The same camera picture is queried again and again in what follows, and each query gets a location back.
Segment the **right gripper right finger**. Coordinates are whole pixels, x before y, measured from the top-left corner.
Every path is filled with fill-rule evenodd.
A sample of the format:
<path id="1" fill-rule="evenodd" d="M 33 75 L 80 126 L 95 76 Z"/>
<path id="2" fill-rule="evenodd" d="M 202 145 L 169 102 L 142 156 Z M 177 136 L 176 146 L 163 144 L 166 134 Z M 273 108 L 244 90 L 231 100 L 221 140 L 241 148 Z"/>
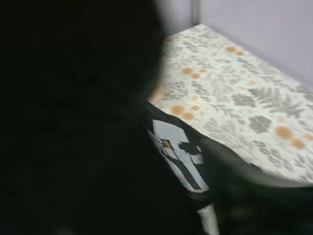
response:
<path id="1" fill-rule="evenodd" d="M 230 148 L 203 139 L 222 235 L 311 235 L 313 185 L 263 172 Z"/>

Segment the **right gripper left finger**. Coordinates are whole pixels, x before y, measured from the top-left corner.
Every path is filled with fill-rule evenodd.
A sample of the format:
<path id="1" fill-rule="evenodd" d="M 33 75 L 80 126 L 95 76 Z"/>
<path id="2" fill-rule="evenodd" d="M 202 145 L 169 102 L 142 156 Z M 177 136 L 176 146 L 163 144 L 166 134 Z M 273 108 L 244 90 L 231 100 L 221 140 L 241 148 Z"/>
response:
<path id="1" fill-rule="evenodd" d="M 202 235 L 146 128 L 153 0 L 0 3 L 0 232 Z"/>

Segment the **black sport racket cover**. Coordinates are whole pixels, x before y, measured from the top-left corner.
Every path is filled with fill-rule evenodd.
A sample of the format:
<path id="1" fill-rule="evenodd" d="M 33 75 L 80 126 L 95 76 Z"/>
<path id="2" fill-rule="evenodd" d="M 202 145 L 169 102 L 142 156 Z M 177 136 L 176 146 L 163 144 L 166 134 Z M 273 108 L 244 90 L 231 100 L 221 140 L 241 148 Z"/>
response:
<path id="1" fill-rule="evenodd" d="M 199 207 L 212 203 L 209 175 L 212 148 L 204 141 L 220 147 L 219 153 L 240 156 L 226 145 L 217 142 L 182 121 L 169 115 L 150 102 L 145 103 L 148 133 L 160 155 L 184 186 L 187 194 Z"/>

